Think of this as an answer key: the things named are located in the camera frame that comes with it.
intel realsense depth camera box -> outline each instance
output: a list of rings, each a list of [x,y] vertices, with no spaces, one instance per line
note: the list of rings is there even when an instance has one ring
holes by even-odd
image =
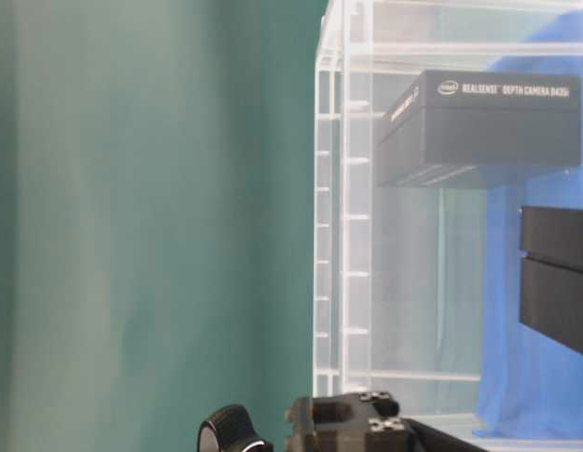
[[[376,183],[480,188],[581,161],[577,76],[424,71],[376,130]]]

blue fabric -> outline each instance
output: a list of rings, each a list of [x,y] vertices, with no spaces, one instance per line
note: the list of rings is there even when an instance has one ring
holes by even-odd
[[[559,16],[530,41],[583,41],[583,12]],[[579,74],[583,84],[583,56],[504,57],[491,71]],[[583,356],[518,320],[519,209],[522,205],[583,208],[583,164],[569,173],[490,190],[487,203],[484,349],[478,392],[478,416],[487,429],[476,434],[583,439]]]

intel logo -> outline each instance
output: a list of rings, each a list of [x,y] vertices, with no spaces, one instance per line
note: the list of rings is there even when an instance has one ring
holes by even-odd
[[[458,90],[459,83],[455,82],[454,80],[446,80],[438,87],[438,92],[443,96],[451,96],[452,94],[456,94]]]

green backdrop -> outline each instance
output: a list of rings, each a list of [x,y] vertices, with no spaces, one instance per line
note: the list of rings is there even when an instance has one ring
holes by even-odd
[[[324,0],[0,0],[0,450],[309,393]]]

black rectangular box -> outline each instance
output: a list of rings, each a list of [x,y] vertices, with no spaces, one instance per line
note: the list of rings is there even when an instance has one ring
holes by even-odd
[[[479,188],[581,162],[577,76],[424,71],[383,116],[376,182]]]
[[[520,321],[583,353],[583,210],[524,207]]]

